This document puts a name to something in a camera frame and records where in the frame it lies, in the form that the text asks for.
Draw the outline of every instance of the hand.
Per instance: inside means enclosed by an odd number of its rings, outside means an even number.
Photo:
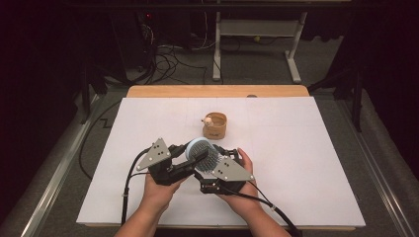
[[[238,148],[238,153],[242,157],[241,162],[243,168],[246,169],[249,173],[253,174],[253,163],[250,160],[249,156],[240,148]],[[246,182],[246,184],[243,186],[240,192],[248,196],[258,196],[258,191],[256,190],[256,188],[248,182]],[[260,202],[254,199],[224,195],[219,195],[219,197],[225,200],[228,203],[228,205],[230,205],[231,209],[244,219],[246,219],[246,217],[251,213],[255,214],[255,211],[263,211]]]
[[[144,194],[140,207],[144,207],[155,213],[163,213],[169,207],[173,194],[179,189],[187,178],[180,180],[170,186],[157,185],[150,174],[145,176]]]

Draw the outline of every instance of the white metal stand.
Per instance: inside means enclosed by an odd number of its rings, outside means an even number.
[[[217,12],[212,80],[219,81],[221,78],[221,52],[219,50],[221,36],[293,37],[293,47],[291,50],[285,51],[285,56],[293,81],[296,84],[300,84],[301,78],[293,57],[301,37],[306,16],[306,12],[301,13],[299,21],[222,20],[220,13]]]

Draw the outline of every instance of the forearm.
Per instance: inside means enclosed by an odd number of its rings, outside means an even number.
[[[262,208],[242,216],[254,237],[290,237],[291,235]]]
[[[118,237],[152,237],[163,211],[149,210],[140,206],[129,220],[120,228]]]

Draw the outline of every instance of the white paper sheet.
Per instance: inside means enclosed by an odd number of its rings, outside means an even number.
[[[313,98],[123,99],[77,222],[121,223],[122,193],[135,156],[158,137],[167,145],[202,136],[201,119],[227,115],[227,132],[212,143],[241,147],[251,157],[258,186],[297,226],[365,226]],[[184,155],[174,160],[185,161]],[[130,181],[127,217],[142,197],[143,177]],[[266,210],[281,224],[285,223]],[[162,225],[245,225],[215,195],[189,178],[160,219]]]

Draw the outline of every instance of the person's left hand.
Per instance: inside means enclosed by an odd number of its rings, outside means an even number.
[[[145,175],[144,194],[140,206],[154,213],[162,213],[169,207],[169,202],[173,194],[179,189],[182,182],[187,178],[180,180],[170,186],[157,185],[150,174]]]

